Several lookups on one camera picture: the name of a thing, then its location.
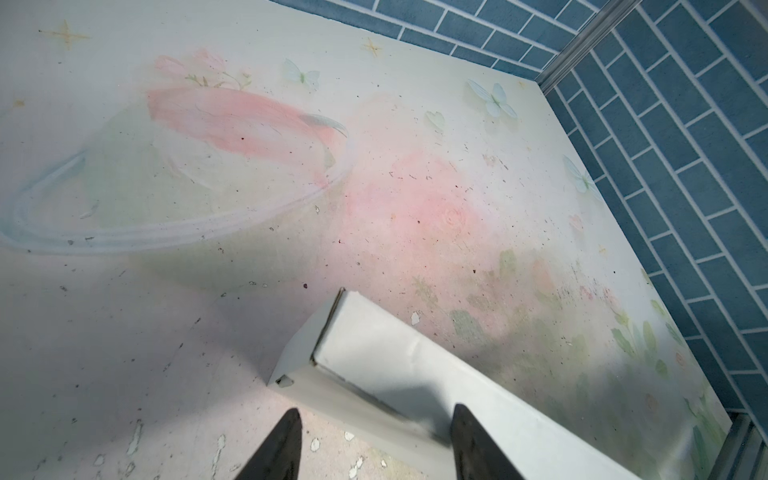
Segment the white paper box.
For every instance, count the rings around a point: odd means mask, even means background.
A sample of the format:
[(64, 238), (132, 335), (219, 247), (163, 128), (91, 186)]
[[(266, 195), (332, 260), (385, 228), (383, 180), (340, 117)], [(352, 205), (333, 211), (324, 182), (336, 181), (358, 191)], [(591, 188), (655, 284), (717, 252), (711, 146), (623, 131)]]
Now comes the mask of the white paper box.
[(268, 383), (434, 479), (457, 474), (467, 410), (525, 479), (630, 472), (363, 295), (340, 290), (294, 334)]

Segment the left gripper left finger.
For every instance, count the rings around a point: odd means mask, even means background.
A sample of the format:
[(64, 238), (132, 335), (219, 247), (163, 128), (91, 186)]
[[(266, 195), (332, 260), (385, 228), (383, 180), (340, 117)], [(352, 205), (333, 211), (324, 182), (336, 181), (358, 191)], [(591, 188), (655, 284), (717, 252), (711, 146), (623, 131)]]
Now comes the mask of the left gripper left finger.
[(296, 480), (300, 470), (301, 449), (301, 416), (297, 408), (291, 408), (280, 418), (235, 479)]

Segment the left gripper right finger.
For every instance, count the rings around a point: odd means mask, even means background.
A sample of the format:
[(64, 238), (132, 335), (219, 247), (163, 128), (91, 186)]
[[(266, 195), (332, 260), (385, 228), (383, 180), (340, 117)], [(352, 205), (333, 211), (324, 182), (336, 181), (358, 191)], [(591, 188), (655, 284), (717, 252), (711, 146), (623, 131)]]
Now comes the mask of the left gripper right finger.
[(458, 480), (524, 479), (464, 404), (454, 407), (450, 438)]

